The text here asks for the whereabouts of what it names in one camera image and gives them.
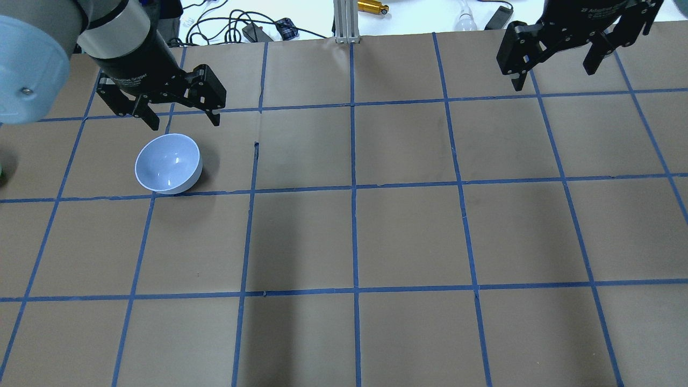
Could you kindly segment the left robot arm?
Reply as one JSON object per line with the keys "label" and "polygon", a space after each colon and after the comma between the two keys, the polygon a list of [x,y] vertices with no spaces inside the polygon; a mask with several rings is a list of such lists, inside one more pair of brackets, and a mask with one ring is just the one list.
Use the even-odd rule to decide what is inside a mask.
{"label": "left robot arm", "polygon": [[226,89],[206,64],[183,71],[140,1],[2,1],[2,123],[42,120],[79,47],[101,69],[96,94],[119,117],[159,127],[153,104],[197,109],[214,126]]}

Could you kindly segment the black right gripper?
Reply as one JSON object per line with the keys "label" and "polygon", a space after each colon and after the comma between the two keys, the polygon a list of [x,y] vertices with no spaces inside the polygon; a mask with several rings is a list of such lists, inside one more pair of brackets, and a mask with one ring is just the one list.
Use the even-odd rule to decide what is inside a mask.
{"label": "black right gripper", "polygon": [[[536,24],[520,20],[505,29],[497,64],[511,79],[514,91],[522,91],[528,72],[563,50],[565,42],[592,41],[583,68],[588,75],[618,47],[629,47],[640,35],[649,34],[663,1],[545,1]],[[604,30],[616,22],[611,32]]]}

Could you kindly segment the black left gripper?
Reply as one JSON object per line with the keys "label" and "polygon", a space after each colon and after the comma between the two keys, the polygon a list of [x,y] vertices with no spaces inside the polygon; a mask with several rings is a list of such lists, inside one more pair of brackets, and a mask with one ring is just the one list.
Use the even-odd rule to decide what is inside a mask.
{"label": "black left gripper", "polygon": [[227,97],[221,81],[208,64],[185,73],[157,30],[149,30],[141,45],[128,54],[94,61],[102,70],[96,95],[115,115],[139,118],[157,131],[160,118],[148,103],[167,102],[159,96],[167,93],[180,96],[182,105],[204,112],[213,126],[219,127]]}

